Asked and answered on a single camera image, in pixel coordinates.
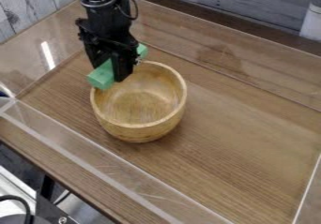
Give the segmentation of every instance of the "black mount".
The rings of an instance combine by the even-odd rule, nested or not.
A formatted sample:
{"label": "black mount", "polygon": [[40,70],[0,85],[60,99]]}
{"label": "black mount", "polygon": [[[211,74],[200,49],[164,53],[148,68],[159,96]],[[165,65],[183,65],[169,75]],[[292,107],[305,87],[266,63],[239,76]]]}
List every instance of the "black mount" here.
{"label": "black mount", "polygon": [[137,63],[139,43],[129,32],[136,17],[131,16],[129,1],[81,0],[88,18],[76,20],[92,67],[97,68],[111,58],[116,82],[131,75]]}

